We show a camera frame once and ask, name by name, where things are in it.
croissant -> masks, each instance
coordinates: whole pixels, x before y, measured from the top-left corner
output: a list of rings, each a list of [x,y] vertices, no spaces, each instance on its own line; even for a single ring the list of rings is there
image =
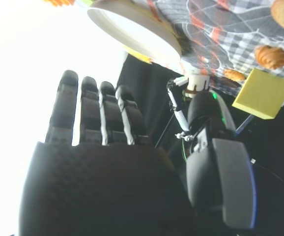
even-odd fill
[[[224,72],[224,75],[226,78],[229,78],[230,80],[233,81],[244,81],[245,80],[245,76],[235,70],[231,70],[231,69],[226,69]]]
[[[255,52],[256,61],[266,69],[281,68],[284,66],[284,50],[278,47],[261,46]]]

white bowl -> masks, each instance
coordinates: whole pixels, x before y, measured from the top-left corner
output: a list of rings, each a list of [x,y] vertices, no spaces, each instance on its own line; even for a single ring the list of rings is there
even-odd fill
[[[98,0],[87,11],[110,36],[151,59],[178,62],[181,47],[168,27],[127,0]]]

table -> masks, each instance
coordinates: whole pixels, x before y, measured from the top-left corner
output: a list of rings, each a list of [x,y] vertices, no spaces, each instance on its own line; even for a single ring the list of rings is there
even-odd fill
[[[224,78],[227,68],[246,77],[253,68],[284,77],[284,67],[267,70],[255,59],[262,45],[284,49],[284,29],[272,18],[274,0],[133,0],[161,20],[164,17],[182,47],[179,65],[161,64],[181,74],[212,75],[211,86],[236,96],[240,83]]]

yellow cube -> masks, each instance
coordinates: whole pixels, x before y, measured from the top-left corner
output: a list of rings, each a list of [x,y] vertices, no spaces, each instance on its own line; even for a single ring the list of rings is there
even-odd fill
[[[262,119],[274,119],[284,102],[284,78],[253,69],[233,107]]]

bright light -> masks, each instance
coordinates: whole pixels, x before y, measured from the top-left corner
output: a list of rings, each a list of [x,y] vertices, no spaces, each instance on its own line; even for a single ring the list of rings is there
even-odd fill
[[[27,168],[36,142],[45,139],[63,72],[76,71],[79,84],[91,76],[98,85],[116,85],[124,57],[85,9],[0,0],[0,236],[17,231]]]

